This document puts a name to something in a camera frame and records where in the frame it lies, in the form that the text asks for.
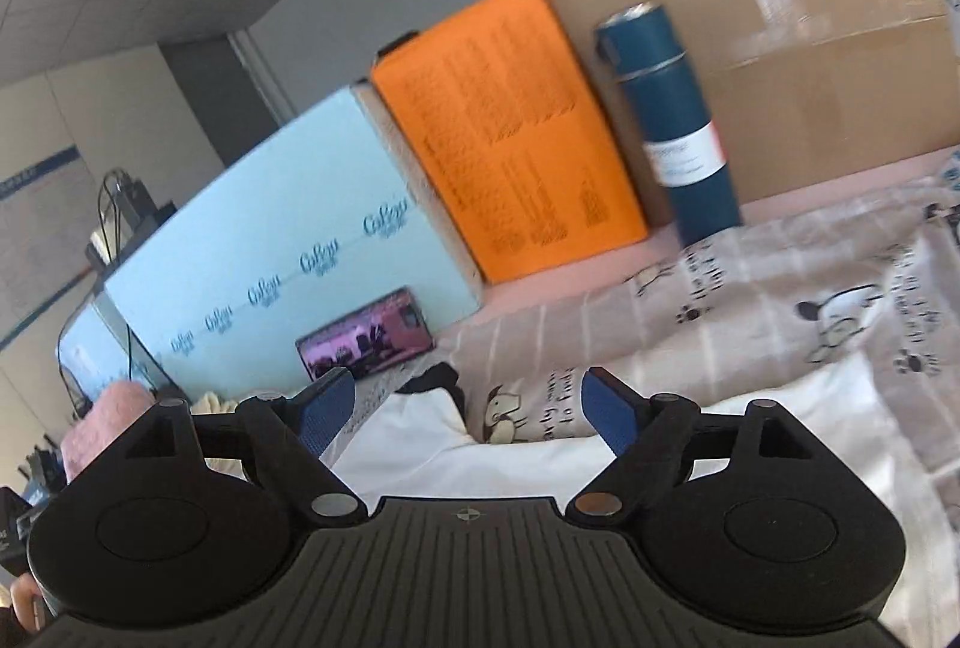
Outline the white black-trimmed garment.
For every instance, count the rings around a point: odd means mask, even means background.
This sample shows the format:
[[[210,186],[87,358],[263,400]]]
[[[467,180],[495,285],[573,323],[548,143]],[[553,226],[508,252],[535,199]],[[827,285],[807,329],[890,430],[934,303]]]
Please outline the white black-trimmed garment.
[[[601,368],[579,396],[589,435],[501,445],[472,439],[444,391],[391,398],[334,472],[366,503],[550,497],[731,632],[784,643],[878,622],[907,646],[957,638],[946,510],[859,355],[711,414]]]

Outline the cream folded cloth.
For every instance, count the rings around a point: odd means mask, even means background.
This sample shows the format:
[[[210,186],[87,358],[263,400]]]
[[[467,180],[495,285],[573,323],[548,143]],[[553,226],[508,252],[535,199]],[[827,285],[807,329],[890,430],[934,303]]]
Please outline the cream folded cloth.
[[[207,391],[202,394],[197,401],[190,406],[192,416],[223,416],[223,414],[233,414],[238,407],[238,401],[225,400],[213,391]],[[200,448],[205,456],[205,464],[208,469],[219,472],[230,478],[245,481],[244,466],[241,458],[236,455],[238,447],[229,437],[229,430],[223,432],[217,428],[208,428],[200,424],[197,427],[199,434]]]

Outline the light blue foam board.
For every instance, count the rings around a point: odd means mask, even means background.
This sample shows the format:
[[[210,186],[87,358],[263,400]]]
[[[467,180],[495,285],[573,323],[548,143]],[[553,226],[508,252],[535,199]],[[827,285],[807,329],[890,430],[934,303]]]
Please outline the light blue foam board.
[[[369,82],[265,139],[130,253],[67,328],[65,373],[198,398],[295,389],[299,339],[396,290],[430,331],[482,303],[480,269]]]

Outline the smartphone with lit screen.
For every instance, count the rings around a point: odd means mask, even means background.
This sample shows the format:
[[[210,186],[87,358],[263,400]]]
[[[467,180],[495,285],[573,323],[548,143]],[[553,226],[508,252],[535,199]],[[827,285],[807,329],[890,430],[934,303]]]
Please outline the smartphone with lit screen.
[[[313,380],[335,367],[361,380],[427,354],[434,338],[415,297],[398,289],[306,334],[295,347]]]

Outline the pink folded towel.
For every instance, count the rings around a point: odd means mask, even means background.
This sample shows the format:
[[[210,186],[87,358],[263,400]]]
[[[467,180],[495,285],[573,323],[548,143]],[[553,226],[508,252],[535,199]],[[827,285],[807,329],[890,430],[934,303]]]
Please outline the pink folded towel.
[[[155,404],[155,396],[139,382],[117,380],[106,386],[93,407],[78,421],[60,443],[67,482],[80,472],[117,437]]]

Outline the cartoon print bed sheet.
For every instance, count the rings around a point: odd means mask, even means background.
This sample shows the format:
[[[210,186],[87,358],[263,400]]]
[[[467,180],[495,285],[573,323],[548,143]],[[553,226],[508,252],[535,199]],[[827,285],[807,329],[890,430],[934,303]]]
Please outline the cartoon print bed sheet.
[[[771,396],[869,482],[958,467],[958,172],[729,230],[610,289],[466,329],[456,389],[379,403],[335,460],[384,495],[568,500],[609,461],[584,372],[719,411]]]

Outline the dark blue thermos bottle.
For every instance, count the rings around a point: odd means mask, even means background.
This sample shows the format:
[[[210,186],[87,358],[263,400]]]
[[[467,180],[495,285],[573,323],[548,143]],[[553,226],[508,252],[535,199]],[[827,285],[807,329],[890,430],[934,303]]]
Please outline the dark blue thermos bottle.
[[[633,4],[594,29],[640,125],[654,180],[686,247],[742,224],[726,152],[692,61],[657,1]]]

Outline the orange cardboard box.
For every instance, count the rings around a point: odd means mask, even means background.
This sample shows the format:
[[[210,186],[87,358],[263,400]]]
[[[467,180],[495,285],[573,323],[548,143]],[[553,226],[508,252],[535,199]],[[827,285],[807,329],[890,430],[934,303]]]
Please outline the orange cardboard box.
[[[630,175],[548,0],[480,0],[371,82],[489,283],[646,240]]]

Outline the brown cardboard box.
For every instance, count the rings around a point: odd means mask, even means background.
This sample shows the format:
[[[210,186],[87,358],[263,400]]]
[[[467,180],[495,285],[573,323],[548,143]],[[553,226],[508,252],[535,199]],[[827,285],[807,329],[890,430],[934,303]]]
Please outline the brown cardboard box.
[[[646,221],[670,221],[596,27],[646,0],[550,0],[601,99]],[[737,196],[757,201],[948,148],[958,70],[944,0],[652,0],[703,88]]]

